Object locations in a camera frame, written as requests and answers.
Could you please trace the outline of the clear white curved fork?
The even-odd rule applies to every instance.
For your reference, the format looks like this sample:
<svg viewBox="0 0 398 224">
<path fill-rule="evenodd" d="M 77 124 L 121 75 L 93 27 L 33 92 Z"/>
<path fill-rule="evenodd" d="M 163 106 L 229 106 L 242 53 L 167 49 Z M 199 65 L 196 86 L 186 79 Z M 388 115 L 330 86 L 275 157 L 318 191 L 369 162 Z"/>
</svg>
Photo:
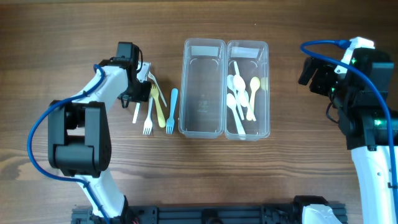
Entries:
<svg viewBox="0 0 398 224">
<path fill-rule="evenodd" d="M 161 91 L 161 88 L 160 88 L 160 86 L 159 86 L 159 84 L 158 84 L 158 82 L 156 80 L 156 77 L 151 72 L 149 72 L 148 77 L 155 83 L 155 85 L 156 85 L 156 87 L 157 87 L 157 89 L 158 89 L 158 91 L 160 93 L 160 97 L 161 97 L 165 107 L 167 107 L 167 102 L 166 102 L 166 100 L 164 98 L 164 95 L 163 95 L 163 93 Z"/>
</svg>

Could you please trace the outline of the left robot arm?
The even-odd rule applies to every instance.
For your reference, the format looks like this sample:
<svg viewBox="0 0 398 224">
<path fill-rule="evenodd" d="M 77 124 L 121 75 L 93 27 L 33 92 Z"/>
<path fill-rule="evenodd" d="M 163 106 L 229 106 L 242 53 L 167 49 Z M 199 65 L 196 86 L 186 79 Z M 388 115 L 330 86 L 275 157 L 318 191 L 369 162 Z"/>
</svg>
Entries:
<svg viewBox="0 0 398 224">
<path fill-rule="evenodd" d="M 116 100 L 146 102 L 150 82 L 138 79 L 141 49 L 119 42 L 116 55 L 94 66 L 95 76 L 75 96 L 51 102 L 48 114 L 48 160 L 60 179 L 76 182 L 92 205 L 95 223 L 138 223 L 126 196 L 109 170 L 111 137 L 107 112 Z"/>
</svg>

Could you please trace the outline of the yellow plastic spoon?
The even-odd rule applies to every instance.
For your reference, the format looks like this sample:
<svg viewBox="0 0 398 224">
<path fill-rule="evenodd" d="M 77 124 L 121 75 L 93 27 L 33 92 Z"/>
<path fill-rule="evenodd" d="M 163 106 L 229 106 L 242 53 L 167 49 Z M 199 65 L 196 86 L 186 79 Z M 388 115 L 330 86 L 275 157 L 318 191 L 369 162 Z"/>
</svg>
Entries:
<svg viewBox="0 0 398 224">
<path fill-rule="evenodd" d="M 251 116 L 251 120 L 254 121 L 254 105 L 255 105 L 255 97 L 256 97 L 256 92 L 258 91 L 258 89 L 260 89 L 260 85 L 261 85 L 261 81 L 258 77 L 252 77 L 251 81 L 250 81 L 250 89 L 251 89 L 251 96 L 249 99 L 249 104 L 251 106 L 252 109 L 252 116 Z"/>
</svg>

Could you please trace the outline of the white plastic fork straight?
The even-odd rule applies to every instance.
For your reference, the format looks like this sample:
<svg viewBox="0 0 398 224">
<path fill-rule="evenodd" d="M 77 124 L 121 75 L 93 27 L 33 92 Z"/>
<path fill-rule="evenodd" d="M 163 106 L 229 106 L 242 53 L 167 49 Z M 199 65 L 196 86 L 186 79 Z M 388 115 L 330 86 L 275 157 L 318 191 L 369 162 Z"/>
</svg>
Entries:
<svg viewBox="0 0 398 224">
<path fill-rule="evenodd" d="M 149 71 L 150 71 L 150 62 L 144 62 L 141 71 L 137 74 L 137 78 L 141 83 L 147 81 L 147 76 L 149 74 Z M 135 124 L 137 121 L 140 105 L 141 105 L 140 103 L 136 103 L 133 120 L 132 120 L 133 124 Z"/>
</svg>

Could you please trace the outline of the yellow plastic fork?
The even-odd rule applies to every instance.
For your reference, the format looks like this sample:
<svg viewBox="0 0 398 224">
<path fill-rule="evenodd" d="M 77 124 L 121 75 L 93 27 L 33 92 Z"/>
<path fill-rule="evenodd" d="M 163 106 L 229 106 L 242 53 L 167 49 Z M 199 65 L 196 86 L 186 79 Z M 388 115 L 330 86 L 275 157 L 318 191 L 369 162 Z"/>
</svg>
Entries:
<svg viewBox="0 0 398 224">
<path fill-rule="evenodd" d="M 151 97 L 153 97 L 153 99 L 155 101 L 155 108 L 156 108 L 157 120 L 158 120 L 159 127 L 164 128 L 166 126 L 166 121 L 164 118 L 162 107 L 159 102 L 159 90 L 154 84 L 152 84 L 152 86 L 151 86 L 150 95 L 151 95 Z"/>
</svg>

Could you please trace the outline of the white plastic spoon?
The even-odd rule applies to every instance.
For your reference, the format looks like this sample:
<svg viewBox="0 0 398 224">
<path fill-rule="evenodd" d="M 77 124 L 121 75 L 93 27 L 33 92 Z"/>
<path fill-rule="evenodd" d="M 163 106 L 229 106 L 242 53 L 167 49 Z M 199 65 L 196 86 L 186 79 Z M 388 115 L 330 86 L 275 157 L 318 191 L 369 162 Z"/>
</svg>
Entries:
<svg viewBox="0 0 398 224">
<path fill-rule="evenodd" d="M 240 75 L 235 75 L 233 78 L 233 83 L 238 91 L 240 103 L 243 103 L 243 106 L 245 106 L 248 109 L 247 114 L 250 115 L 251 119 L 253 121 L 256 121 L 256 117 L 254 115 L 252 106 L 250 105 L 249 100 L 246 98 L 246 84 L 243 78 Z"/>
<path fill-rule="evenodd" d="M 243 125 L 241 123 L 241 120 L 238 116 L 236 99 L 233 94 L 228 93 L 226 95 L 226 104 L 227 104 L 227 107 L 233 112 L 234 122 L 235 122 L 238 134 L 244 136 L 246 134 L 246 132 L 245 132 Z"/>
<path fill-rule="evenodd" d="M 238 91 L 238 98 L 239 102 L 243 107 L 248 106 L 248 100 L 246 99 L 246 84 L 240 75 L 239 67 L 237 61 L 234 61 L 234 70 L 235 70 L 235 76 L 234 76 L 234 85 L 235 88 Z"/>
<path fill-rule="evenodd" d="M 238 112 L 239 112 L 240 118 L 241 118 L 241 120 L 244 120 L 243 110 L 242 110 L 241 104 L 239 102 L 238 93 L 237 93 L 237 90 L 235 88 L 233 80 L 234 80 L 234 76 L 233 75 L 228 75 L 227 76 L 227 87 L 233 92 L 234 97 L 236 99 L 236 106 L 238 108 Z"/>
</svg>

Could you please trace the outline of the white fork tines down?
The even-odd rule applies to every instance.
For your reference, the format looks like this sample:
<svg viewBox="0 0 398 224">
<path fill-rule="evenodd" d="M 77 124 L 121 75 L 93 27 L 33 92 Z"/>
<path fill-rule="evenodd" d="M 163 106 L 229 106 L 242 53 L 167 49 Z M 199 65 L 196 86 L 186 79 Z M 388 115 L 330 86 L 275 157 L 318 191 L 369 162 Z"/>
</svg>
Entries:
<svg viewBox="0 0 398 224">
<path fill-rule="evenodd" d="M 153 122 L 151 118 L 152 105 L 153 105 L 153 97 L 150 96 L 148 101 L 147 117 L 144 121 L 143 135 L 150 135 L 152 132 L 152 127 L 153 127 Z"/>
</svg>

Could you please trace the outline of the light blue plastic fork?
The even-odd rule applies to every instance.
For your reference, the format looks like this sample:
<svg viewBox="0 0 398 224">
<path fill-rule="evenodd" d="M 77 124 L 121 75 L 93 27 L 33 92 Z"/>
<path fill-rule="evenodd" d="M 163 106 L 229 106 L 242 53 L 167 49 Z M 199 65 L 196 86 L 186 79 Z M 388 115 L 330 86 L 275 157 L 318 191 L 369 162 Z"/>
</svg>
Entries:
<svg viewBox="0 0 398 224">
<path fill-rule="evenodd" d="M 175 126 L 174 114 L 175 114 L 175 108 L 177 105 L 177 99 L 178 99 L 178 90 L 176 88 L 173 88 L 171 91 L 171 96 L 170 96 L 169 118 L 166 121 L 166 133 L 167 134 L 173 134 L 173 131 L 174 131 L 174 126 Z"/>
</svg>

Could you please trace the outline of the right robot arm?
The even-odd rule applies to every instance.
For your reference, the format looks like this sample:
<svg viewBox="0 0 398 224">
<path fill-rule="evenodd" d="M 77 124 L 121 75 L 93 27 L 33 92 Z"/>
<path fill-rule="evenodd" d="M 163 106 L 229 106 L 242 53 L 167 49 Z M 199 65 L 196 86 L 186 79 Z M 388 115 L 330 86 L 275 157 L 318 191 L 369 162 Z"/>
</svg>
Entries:
<svg viewBox="0 0 398 224">
<path fill-rule="evenodd" d="M 388 53 L 358 48 L 339 75 L 341 63 L 304 49 L 308 55 L 298 80 L 329 98 L 336 123 L 351 152 L 365 223 L 397 223 L 397 112 L 385 112 L 394 62 Z"/>
</svg>

